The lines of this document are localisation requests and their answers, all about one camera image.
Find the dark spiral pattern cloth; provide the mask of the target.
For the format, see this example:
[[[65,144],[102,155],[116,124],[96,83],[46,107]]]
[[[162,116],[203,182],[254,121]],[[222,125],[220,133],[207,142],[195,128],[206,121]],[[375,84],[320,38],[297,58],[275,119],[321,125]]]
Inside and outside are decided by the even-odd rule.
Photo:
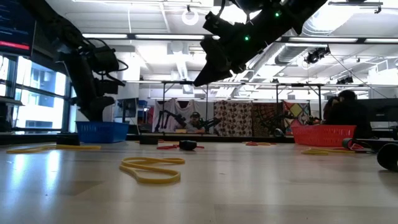
[[[284,129],[282,103],[253,103],[251,114],[254,137],[273,136],[277,128]]]

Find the large window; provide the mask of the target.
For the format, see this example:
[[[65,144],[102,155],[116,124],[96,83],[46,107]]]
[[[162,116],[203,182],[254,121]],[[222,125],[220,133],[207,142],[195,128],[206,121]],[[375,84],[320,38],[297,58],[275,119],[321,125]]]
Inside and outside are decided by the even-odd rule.
[[[23,133],[61,130],[68,120],[68,77],[24,57],[0,55],[0,97],[21,102],[8,107],[8,126]]]

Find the black spotlight cluster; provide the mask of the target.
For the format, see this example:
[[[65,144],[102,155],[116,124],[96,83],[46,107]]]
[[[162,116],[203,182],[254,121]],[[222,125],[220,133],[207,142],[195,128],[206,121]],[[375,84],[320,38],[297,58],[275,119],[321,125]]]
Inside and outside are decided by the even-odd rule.
[[[326,55],[330,53],[329,47],[319,47],[312,51],[309,51],[308,55],[304,58],[307,64],[315,64],[319,60],[323,59]]]

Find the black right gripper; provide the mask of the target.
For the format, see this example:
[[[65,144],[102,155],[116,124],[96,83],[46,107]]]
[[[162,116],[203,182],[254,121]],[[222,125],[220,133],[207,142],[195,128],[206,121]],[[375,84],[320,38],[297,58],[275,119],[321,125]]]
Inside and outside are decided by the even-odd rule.
[[[194,86],[231,78],[231,70],[241,73],[245,64],[258,53],[258,32],[241,30],[227,37],[205,37],[201,47],[206,53],[206,64],[194,80]]]

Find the overhead light bar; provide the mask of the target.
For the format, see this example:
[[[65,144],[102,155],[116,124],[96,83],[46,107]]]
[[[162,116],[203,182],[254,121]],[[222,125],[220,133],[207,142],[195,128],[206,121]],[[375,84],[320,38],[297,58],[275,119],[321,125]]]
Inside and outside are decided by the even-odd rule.
[[[206,34],[83,34],[86,38],[106,40],[188,40],[199,41],[208,37]],[[398,37],[296,37],[282,36],[275,40],[281,43],[324,43],[324,44],[381,44],[398,45]]]

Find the red plastic basket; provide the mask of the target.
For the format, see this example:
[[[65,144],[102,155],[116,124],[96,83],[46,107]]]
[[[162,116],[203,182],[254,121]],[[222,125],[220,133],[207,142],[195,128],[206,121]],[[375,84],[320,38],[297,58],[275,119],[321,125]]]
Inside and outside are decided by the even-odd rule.
[[[296,144],[341,147],[344,139],[353,138],[355,129],[350,125],[292,126],[292,133]]]

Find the colourful geometric cloth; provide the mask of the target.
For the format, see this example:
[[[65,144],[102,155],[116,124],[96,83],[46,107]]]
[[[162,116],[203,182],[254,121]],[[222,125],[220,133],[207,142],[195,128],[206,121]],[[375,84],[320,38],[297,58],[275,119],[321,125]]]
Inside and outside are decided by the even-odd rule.
[[[310,117],[309,103],[291,103],[283,101],[282,106],[284,110],[284,125],[286,128],[307,124]]]

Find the black background desk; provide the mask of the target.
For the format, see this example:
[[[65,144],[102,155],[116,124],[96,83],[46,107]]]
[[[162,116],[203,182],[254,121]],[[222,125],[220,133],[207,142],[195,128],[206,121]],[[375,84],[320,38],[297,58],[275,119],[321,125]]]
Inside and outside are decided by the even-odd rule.
[[[377,138],[391,138],[398,141],[398,126],[390,126],[388,128],[373,128],[373,135]]]

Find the brown dotted cloth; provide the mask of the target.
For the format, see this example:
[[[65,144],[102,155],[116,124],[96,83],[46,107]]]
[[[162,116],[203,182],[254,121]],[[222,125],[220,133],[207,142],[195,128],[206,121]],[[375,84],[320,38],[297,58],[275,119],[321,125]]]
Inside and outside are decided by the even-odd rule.
[[[252,103],[217,101],[214,103],[214,118],[220,120],[215,126],[220,136],[252,136]]]

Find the black table edge frame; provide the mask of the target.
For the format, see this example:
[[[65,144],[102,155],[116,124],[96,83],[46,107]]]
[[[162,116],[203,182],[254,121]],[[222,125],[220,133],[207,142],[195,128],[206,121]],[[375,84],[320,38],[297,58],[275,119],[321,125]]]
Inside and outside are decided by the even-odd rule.
[[[284,138],[275,137],[222,137],[200,134],[160,134],[143,135],[161,139],[164,141],[192,140],[197,142],[268,142],[268,143],[294,143],[292,136]],[[57,134],[0,134],[0,146],[13,144],[34,144],[45,142],[56,142],[60,139],[78,139],[77,133],[57,133]]]

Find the silver ventilation duct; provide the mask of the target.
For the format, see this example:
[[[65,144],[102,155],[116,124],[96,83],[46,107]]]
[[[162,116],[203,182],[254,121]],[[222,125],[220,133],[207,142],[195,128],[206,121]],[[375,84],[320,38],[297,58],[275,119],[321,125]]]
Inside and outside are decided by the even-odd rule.
[[[299,37],[329,36],[337,28],[345,24],[352,16],[353,11],[327,11],[320,9],[311,18],[309,18],[302,27],[302,33]],[[283,50],[275,58],[276,64],[289,64],[300,54],[305,52],[308,47],[296,47],[288,44],[284,45]]]

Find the black computer monitor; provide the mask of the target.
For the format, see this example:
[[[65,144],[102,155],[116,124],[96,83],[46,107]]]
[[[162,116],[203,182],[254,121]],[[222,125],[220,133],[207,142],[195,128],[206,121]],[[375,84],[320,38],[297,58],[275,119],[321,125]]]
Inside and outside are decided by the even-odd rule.
[[[358,100],[370,122],[398,122],[398,98]]]

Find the blue plastic basket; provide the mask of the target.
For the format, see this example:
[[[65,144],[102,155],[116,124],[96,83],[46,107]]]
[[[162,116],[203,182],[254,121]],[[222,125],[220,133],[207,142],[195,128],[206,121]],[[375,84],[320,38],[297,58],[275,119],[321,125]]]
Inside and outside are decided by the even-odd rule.
[[[129,125],[127,123],[77,121],[79,140],[84,143],[115,143],[125,141]]]

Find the white hanging cloth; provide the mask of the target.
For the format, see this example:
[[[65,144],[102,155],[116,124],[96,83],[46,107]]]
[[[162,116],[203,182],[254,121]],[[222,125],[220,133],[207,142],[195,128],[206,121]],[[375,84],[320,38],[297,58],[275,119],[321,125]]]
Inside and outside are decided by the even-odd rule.
[[[156,126],[160,117],[160,112],[162,109],[167,110],[173,114],[182,115],[186,121],[190,120],[190,116],[197,112],[200,114],[200,117],[203,118],[205,116],[205,104],[200,103],[195,100],[190,101],[177,101],[175,98],[169,99],[163,105],[163,101],[156,101],[154,105],[154,113],[153,113],[153,122],[152,122],[152,131],[156,132]],[[166,121],[167,114],[160,119],[159,122],[159,131],[165,133],[174,133],[178,123],[174,120],[173,117],[169,117],[169,120]]]

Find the black wall screen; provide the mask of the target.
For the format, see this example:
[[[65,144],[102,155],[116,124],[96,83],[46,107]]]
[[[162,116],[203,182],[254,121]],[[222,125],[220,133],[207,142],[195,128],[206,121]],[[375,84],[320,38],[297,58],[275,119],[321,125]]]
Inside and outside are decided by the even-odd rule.
[[[19,0],[0,0],[0,53],[30,57],[35,20]]]

